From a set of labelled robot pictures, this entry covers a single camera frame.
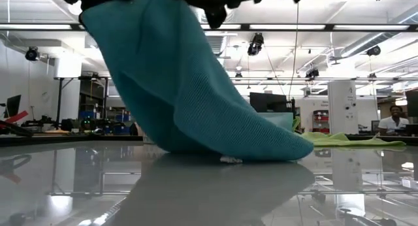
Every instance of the person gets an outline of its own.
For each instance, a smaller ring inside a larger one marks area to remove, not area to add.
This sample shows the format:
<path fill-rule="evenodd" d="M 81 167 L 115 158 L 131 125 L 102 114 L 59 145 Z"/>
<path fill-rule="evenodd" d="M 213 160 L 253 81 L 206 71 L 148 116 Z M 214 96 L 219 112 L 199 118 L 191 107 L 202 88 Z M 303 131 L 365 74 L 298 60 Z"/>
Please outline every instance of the person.
<path fill-rule="evenodd" d="M 402 107 L 393 105 L 390 108 L 392 116 L 383 118 L 379 122 L 379 132 L 381 136 L 397 135 L 397 129 L 403 129 L 410 122 L 408 119 L 401 118 L 403 110 Z"/>

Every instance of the green cloth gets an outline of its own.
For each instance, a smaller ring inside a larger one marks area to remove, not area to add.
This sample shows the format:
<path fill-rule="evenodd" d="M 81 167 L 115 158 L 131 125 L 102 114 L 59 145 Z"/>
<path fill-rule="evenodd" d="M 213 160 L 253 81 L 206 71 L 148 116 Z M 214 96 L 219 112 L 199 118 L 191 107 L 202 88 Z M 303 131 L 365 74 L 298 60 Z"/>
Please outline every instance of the green cloth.
<path fill-rule="evenodd" d="M 335 135 L 326 135 L 317 132 L 307 132 L 301 134 L 303 138 L 313 142 L 315 147 L 350 147 L 355 149 L 386 149 L 394 151 L 403 151 L 405 149 L 405 143 L 402 141 L 385 142 L 379 138 L 371 138 L 369 140 L 349 140 L 344 133 L 338 133 Z"/>

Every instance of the teal towel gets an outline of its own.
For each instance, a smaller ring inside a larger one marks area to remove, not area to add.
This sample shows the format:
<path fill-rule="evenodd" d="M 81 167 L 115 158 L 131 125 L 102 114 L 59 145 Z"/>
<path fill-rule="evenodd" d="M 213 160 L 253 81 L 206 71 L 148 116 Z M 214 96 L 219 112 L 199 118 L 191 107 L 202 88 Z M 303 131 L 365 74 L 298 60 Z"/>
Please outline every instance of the teal towel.
<path fill-rule="evenodd" d="M 82 20 L 123 101 L 162 149 L 281 161 L 313 150 L 245 102 L 185 2 L 112 1 Z"/>

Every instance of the small white object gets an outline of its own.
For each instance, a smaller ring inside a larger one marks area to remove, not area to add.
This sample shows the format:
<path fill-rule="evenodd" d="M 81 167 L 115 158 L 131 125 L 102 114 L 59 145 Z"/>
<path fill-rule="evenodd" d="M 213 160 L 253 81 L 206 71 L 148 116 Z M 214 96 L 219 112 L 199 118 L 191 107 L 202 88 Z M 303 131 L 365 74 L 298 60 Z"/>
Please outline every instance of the small white object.
<path fill-rule="evenodd" d="M 81 9 L 81 1 L 77 1 L 74 4 L 69 5 L 68 10 L 70 11 L 71 14 L 74 14 L 74 15 L 81 14 L 81 12 L 83 12 Z"/>
<path fill-rule="evenodd" d="M 220 161 L 223 162 L 223 163 L 229 163 L 229 164 L 242 163 L 241 159 L 238 159 L 238 158 L 235 158 L 235 157 L 227 157 L 227 156 L 222 156 Z"/>

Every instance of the white pillar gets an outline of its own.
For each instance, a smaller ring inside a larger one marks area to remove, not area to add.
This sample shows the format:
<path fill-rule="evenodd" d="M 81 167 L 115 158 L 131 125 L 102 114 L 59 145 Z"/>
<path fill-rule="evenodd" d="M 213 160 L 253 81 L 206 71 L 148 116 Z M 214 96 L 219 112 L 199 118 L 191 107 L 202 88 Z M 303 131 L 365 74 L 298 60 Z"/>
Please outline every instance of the white pillar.
<path fill-rule="evenodd" d="M 56 59 L 56 77 L 79 77 L 81 76 L 82 59 L 72 54 L 62 55 Z M 80 81 L 73 80 L 69 82 L 62 90 L 61 94 L 61 112 L 59 115 L 62 119 L 78 118 L 78 107 L 80 100 Z"/>
<path fill-rule="evenodd" d="M 355 81 L 333 81 L 328 84 L 330 132 L 358 134 Z"/>
<path fill-rule="evenodd" d="M 357 100 L 355 82 L 333 81 L 328 84 L 330 132 L 358 134 Z M 332 150 L 332 181 L 334 189 L 359 191 L 362 189 L 362 173 L 359 153 L 356 151 Z M 364 216 L 364 195 L 336 195 L 336 215 L 340 209 L 350 214 Z"/>

